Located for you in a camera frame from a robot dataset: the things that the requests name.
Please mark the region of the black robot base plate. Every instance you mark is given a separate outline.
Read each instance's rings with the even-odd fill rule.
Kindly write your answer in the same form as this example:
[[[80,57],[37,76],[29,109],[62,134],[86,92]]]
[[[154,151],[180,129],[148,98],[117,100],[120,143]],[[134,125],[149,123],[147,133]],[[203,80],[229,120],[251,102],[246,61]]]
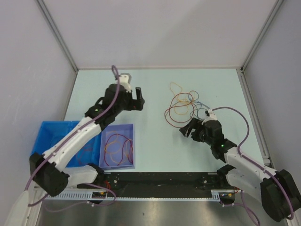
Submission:
[[[234,193],[238,190],[216,172],[106,172],[98,176],[93,184],[109,188],[114,193],[130,189],[135,192],[155,191],[159,188],[168,192],[187,189],[189,192],[230,190]]]

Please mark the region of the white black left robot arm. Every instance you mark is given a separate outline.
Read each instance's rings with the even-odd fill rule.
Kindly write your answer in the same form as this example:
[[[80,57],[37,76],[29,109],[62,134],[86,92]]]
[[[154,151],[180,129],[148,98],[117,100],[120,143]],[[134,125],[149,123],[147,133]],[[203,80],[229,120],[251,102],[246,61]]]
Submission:
[[[102,170],[93,163],[70,168],[67,164],[91,139],[99,135],[122,111],[141,111],[145,100],[140,87],[136,99],[128,83],[111,84],[103,97],[91,106],[79,123],[54,146],[29,158],[31,179],[49,196],[59,195],[66,187],[89,183],[93,188],[103,185]]]

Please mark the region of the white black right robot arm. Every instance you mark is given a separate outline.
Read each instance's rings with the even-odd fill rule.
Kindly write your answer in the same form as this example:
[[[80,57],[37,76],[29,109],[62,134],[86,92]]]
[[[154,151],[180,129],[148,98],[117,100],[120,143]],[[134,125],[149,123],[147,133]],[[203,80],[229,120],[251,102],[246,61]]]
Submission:
[[[179,129],[185,137],[210,146],[213,156],[225,163],[218,170],[217,184],[222,189],[237,187],[258,200],[276,222],[290,219],[301,207],[301,194],[292,175],[285,169],[265,166],[244,153],[224,137],[219,121],[193,118]]]

